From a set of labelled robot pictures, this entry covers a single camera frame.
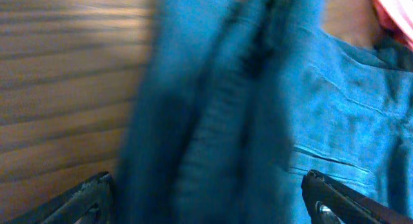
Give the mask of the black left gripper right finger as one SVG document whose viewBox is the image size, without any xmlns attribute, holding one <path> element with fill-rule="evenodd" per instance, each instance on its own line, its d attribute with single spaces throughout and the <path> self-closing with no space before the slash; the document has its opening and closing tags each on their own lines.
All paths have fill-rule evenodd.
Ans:
<svg viewBox="0 0 413 224">
<path fill-rule="evenodd" d="M 312 224 L 412 224 L 412 219 L 317 170 L 301 182 L 302 197 Z"/>
</svg>

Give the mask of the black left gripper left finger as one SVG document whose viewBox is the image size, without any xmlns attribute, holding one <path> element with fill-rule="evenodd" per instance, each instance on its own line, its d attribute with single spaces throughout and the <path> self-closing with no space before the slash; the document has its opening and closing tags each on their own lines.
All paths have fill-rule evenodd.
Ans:
<svg viewBox="0 0 413 224">
<path fill-rule="evenodd" d="M 114 180 L 99 172 L 6 224 L 109 224 L 113 222 Z"/>
</svg>

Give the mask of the navy blue shorts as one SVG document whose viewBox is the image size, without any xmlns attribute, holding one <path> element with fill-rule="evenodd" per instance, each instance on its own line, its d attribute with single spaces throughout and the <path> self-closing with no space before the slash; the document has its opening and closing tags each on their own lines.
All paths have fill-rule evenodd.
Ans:
<svg viewBox="0 0 413 224">
<path fill-rule="evenodd" d="M 157 0 L 117 223 L 309 223 L 316 169 L 412 215 L 412 52 L 320 28 L 323 0 Z"/>
</svg>

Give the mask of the pink garment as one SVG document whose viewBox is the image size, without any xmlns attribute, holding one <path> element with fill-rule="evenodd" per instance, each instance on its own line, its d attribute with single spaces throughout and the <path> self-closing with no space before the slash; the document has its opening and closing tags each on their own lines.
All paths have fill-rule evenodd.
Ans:
<svg viewBox="0 0 413 224">
<path fill-rule="evenodd" d="M 412 0 L 373 0 L 382 27 L 412 50 Z"/>
</svg>

